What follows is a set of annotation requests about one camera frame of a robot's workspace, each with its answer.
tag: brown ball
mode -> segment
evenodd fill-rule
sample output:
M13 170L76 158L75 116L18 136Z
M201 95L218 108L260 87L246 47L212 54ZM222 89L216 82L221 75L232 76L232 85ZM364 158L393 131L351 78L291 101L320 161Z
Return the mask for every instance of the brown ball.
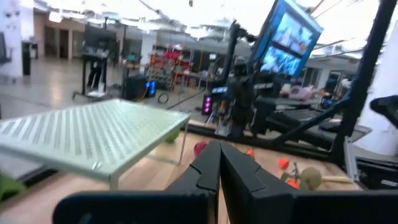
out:
M300 180L305 184L307 189L315 190L322 184L322 175L316 168L308 167L301 172Z

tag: orange ball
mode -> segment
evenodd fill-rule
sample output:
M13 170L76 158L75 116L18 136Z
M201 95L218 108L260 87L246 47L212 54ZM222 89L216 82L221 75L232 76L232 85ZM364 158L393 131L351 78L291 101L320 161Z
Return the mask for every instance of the orange ball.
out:
M279 159L279 168L281 170L286 170L289 167L289 163L290 163L289 159L280 158Z
M246 154L254 158L254 149L249 149Z
M290 186L299 189L300 188L300 181L299 180L295 180L295 179L290 179L286 181L287 184L289 184Z

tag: computer screen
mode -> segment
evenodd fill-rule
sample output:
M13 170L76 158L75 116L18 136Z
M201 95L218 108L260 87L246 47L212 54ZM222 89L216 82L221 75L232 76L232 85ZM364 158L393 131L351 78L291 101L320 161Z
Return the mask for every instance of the computer screen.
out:
M297 78L323 29L291 0L277 0L252 53L261 73Z

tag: person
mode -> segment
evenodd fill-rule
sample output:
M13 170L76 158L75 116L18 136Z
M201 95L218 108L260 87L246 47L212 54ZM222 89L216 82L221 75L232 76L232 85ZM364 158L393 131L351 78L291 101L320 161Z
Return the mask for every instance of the person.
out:
M98 62L90 63L91 72L88 75L87 88L98 88L102 74L102 68Z

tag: perforated tabletop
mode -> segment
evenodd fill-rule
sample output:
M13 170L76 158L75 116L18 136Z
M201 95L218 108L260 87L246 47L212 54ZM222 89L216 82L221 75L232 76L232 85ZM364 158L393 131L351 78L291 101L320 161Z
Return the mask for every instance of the perforated tabletop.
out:
M189 114L109 100L0 122L0 151L104 181L142 159Z

